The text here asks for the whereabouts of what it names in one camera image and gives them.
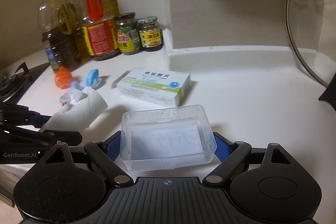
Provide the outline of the crumpled blue face mask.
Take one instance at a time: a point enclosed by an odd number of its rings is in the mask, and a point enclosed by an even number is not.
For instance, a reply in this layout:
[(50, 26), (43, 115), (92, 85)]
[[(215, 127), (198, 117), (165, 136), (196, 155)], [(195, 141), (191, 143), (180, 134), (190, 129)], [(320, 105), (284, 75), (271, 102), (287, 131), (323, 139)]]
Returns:
[(92, 89), (97, 89), (101, 84), (101, 77), (99, 76), (98, 69), (92, 69), (88, 72), (85, 79), (85, 85), (80, 85), (77, 81), (71, 83), (71, 89), (83, 90), (86, 87), (91, 87)]

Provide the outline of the yellow label sauce jar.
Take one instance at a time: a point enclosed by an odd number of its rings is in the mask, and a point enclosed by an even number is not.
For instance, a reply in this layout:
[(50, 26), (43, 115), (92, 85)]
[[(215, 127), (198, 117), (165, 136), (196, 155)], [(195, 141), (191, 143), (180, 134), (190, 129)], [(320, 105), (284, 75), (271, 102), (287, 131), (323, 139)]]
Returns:
[(139, 18), (137, 29), (144, 51), (159, 51), (163, 47), (162, 30), (157, 16)]

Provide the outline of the dark oil bottle blue label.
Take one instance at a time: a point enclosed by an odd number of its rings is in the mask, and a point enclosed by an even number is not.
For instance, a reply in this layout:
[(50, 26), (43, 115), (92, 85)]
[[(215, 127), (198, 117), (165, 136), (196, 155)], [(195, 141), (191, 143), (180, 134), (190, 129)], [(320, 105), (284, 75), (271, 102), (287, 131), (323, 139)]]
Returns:
[(72, 72), (80, 67), (80, 53), (64, 4), (60, 0), (42, 0), (37, 19), (52, 70), (64, 67)]

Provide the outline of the yellow oil bottle behind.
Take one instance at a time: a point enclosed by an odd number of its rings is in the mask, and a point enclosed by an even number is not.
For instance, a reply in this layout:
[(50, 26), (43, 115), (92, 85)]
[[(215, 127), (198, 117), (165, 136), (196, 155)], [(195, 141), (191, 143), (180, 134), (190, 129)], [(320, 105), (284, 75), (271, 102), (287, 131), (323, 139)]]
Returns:
[(86, 42), (82, 30), (82, 9), (81, 0), (65, 0), (66, 10), (70, 18), (76, 45), (82, 59), (89, 57)]

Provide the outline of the clear plastic box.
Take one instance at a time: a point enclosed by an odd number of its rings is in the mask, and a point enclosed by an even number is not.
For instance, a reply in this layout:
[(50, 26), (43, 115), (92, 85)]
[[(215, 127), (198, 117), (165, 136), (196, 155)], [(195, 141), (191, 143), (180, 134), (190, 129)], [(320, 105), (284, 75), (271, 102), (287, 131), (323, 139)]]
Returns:
[(129, 171), (208, 164), (217, 150), (201, 105), (133, 111), (122, 116), (120, 159)]

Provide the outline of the white paper ball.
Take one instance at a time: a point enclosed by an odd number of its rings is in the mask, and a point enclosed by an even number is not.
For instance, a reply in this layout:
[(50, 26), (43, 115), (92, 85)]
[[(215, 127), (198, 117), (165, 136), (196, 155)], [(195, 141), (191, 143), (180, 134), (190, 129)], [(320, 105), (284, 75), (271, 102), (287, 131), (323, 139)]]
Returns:
[(81, 90), (71, 89), (59, 98), (61, 112), (65, 114), (68, 111), (72, 113), (78, 111), (80, 107), (84, 106), (87, 97), (88, 95)]

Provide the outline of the orange mesh scrubber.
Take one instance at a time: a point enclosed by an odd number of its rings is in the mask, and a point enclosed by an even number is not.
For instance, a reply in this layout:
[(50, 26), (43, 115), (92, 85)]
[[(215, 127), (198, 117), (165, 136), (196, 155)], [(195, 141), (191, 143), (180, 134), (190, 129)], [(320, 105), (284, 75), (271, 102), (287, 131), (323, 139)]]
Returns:
[(72, 75), (67, 68), (60, 67), (55, 74), (55, 85), (61, 89), (70, 88), (72, 83)]

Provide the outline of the glass pot lid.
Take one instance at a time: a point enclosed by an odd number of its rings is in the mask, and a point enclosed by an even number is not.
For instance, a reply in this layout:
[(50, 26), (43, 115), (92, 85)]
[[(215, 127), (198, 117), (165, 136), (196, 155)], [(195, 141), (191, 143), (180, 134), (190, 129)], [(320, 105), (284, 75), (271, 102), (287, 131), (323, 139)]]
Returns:
[(285, 0), (285, 26), (299, 67), (325, 90), (319, 101), (335, 106), (335, 0)]

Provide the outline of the black gas stove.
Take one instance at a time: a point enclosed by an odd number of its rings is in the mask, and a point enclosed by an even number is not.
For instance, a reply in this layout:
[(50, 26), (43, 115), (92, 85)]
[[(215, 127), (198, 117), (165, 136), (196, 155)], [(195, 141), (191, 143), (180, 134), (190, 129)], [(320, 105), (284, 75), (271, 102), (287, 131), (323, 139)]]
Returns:
[(27, 64), (22, 62), (12, 76), (1, 79), (1, 102), (17, 104), (48, 67), (50, 64), (44, 63), (28, 68)]

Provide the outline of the white green medicine box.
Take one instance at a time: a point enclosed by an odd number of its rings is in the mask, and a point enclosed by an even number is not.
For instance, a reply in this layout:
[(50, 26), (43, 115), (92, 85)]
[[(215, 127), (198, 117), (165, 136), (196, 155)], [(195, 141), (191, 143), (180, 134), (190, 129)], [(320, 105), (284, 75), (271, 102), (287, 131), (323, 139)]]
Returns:
[(190, 87), (190, 74), (134, 68), (118, 83), (124, 96), (165, 107), (178, 107)]

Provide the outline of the green label sauce jar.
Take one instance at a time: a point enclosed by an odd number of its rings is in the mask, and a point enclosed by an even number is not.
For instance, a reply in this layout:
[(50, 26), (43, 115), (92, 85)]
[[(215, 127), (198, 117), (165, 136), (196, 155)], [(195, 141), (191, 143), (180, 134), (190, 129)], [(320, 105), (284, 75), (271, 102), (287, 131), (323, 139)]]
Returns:
[(135, 12), (116, 15), (117, 40), (121, 53), (133, 55), (140, 51), (141, 41), (138, 35)]

